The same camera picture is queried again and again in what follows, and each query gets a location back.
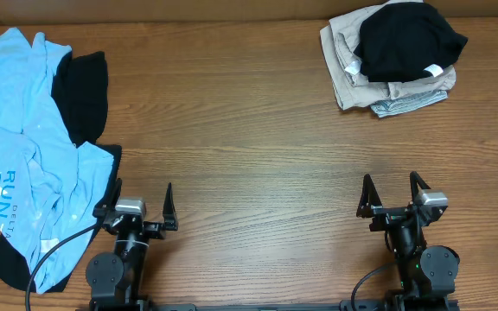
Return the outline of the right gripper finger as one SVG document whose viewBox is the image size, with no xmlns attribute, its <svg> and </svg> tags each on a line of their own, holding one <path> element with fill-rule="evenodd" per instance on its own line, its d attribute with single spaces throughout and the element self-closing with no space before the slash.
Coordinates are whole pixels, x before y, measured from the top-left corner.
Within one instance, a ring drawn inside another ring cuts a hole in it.
<svg viewBox="0 0 498 311">
<path fill-rule="evenodd" d="M 356 216 L 361 218 L 372 218 L 381 208 L 382 202 L 372 177 L 369 174 L 366 174 L 363 177 L 361 198 L 357 206 Z"/>
<path fill-rule="evenodd" d="M 423 196 L 428 194 L 431 189 L 430 186 L 420 177 L 418 172 L 412 171 L 409 175 L 411 195 L 413 203 L 424 203 L 425 199 Z"/>
</svg>

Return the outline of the folded grey striped shirt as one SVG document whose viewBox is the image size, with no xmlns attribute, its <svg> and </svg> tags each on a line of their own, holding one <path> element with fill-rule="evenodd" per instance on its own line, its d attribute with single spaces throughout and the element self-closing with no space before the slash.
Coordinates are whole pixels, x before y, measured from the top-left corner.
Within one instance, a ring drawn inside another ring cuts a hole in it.
<svg viewBox="0 0 498 311">
<path fill-rule="evenodd" d="M 370 108 L 378 117 L 392 117 L 436 104 L 448 96 L 449 93 L 444 90 L 422 92 L 403 98 L 380 100 L 370 105 Z"/>
</svg>

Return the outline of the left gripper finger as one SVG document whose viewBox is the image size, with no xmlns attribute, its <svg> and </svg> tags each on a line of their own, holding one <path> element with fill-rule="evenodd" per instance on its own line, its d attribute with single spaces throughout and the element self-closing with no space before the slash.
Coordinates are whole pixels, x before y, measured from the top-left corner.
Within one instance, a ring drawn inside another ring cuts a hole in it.
<svg viewBox="0 0 498 311">
<path fill-rule="evenodd" d="M 93 217 L 104 218 L 109 212 L 115 209 L 121 187 L 122 180 L 120 178 L 117 178 L 115 181 L 109 181 L 103 198 L 93 208 Z"/>
<path fill-rule="evenodd" d="M 166 231 L 177 231 L 178 220 L 173 201 L 172 184 L 169 183 L 163 203 L 163 224 Z"/>
</svg>

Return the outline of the folded black shirt on stack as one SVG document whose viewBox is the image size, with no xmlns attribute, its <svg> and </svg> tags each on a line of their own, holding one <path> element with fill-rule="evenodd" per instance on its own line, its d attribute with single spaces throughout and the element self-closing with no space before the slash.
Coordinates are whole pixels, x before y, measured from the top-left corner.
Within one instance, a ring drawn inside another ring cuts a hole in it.
<svg viewBox="0 0 498 311">
<path fill-rule="evenodd" d="M 428 3 L 389 3 L 360 26 L 354 53 L 371 82 L 433 78 L 454 65 L 468 38 Z"/>
</svg>

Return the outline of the light blue t-shirt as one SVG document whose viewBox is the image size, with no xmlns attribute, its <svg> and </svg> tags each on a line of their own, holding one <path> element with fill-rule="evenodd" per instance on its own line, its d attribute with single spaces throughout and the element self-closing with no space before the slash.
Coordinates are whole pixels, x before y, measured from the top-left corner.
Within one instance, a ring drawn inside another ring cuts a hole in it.
<svg viewBox="0 0 498 311">
<path fill-rule="evenodd" d="M 86 251 L 113 156 L 75 146 L 51 97 L 69 46 L 0 35 L 0 232 L 35 273 L 37 293 L 70 275 Z"/>
</svg>

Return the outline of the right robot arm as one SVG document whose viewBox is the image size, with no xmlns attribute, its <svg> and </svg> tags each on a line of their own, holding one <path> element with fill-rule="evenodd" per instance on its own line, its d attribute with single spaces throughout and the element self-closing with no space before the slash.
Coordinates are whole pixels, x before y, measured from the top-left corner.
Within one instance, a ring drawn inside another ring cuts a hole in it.
<svg viewBox="0 0 498 311">
<path fill-rule="evenodd" d="M 370 308 L 383 311 L 458 310 L 449 295 L 456 290 L 460 257 L 449 247 L 429 246 L 423 229 L 438 221 L 449 205 L 448 197 L 431 187 L 412 171 L 409 175 L 412 199 L 406 206 L 383 206 L 373 179 L 364 175 L 356 215 L 371 219 L 369 230 L 383 232 L 387 249 L 394 260 L 367 273 L 354 286 L 350 307 L 358 310 L 363 301 L 356 299 L 358 289 L 370 277 L 395 267 L 400 289 L 389 290 L 385 298 L 368 301 Z"/>
</svg>

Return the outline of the folded beige shirt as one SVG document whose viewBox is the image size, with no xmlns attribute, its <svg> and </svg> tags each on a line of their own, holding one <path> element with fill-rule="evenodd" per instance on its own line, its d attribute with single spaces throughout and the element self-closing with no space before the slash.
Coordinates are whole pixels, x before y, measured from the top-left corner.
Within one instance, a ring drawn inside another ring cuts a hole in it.
<svg viewBox="0 0 498 311">
<path fill-rule="evenodd" d="M 343 110 L 370 108 L 370 105 L 380 100 L 403 98 L 422 92 L 449 92 L 456 84 L 454 67 L 443 69 L 432 66 L 427 71 L 427 78 L 412 82 L 371 82 L 361 73 L 361 58 L 354 54 L 360 43 L 360 27 L 382 8 L 381 4 L 373 5 L 332 18 L 329 25 L 320 31 L 322 51 L 336 101 Z"/>
</svg>

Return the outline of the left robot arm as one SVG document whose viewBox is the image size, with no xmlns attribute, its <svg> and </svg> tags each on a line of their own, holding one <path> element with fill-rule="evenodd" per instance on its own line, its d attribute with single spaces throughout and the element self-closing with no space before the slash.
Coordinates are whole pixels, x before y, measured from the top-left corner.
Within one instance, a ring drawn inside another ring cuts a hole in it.
<svg viewBox="0 0 498 311">
<path fill-rule="evenodd" d="M 101 228 L 115 237 L 113 251 L 102 252 L 86 267 L 86 281 L 91 288 L 91 310 L 136 310 L 155 308 L 147 295 L 140 293 L 144 262 L 150 241 L 166 239 L 167 232 L 178 230 L 172 185 L 167 186 L 162 221 L 146 219 L 146 203 L 141 197 L 122 197 L 122 181 L 94 216 Z"/>
</svg>

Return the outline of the black garment on left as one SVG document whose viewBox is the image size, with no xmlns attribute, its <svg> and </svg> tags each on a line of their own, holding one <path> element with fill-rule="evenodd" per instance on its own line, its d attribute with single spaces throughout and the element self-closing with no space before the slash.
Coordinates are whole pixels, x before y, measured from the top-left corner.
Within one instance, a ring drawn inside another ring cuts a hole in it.
<svg viewBox="0 0 498 311">
<path fill-rule="evenodd" d="M 51 97 L 75 146 L 95 143 L 104 132 L 108 112 L 108 69 L 102 51 L 74 58 L 66 54 L 57 67 Z M 24 257 L 0 236 L 0 279 L 24 291 L 30 274 Z"/>
</svg>

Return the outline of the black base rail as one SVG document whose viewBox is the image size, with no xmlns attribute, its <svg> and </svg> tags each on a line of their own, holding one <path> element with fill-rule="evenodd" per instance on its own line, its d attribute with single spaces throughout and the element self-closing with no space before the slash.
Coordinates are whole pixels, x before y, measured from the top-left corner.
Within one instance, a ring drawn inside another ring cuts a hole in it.
<svg viewBox="0 0 498 311">
<path fill-rule="evenodd" d="M 386 308 L 380 300 L 357 300 L 355 308 L 358 311 L 380 311 L 396 310 L 395 308 Z M 169 304 L 156 305 L 149 303 L 147 308 L 143 307 L 105 307 L 99 308 L 94 306 L 76 309 L 77 311 L 93 310 L 149 310 L 149 311 L 351 311 L 353 310 L 349 300 L 341 301 L 336 304 L 269 304 L 269 305 L 234 305 L 234 306 L 196 306 L 194 304 Z M 449 301 L 450 311 L 459 311 L 457 301 Z"/>
</svg>

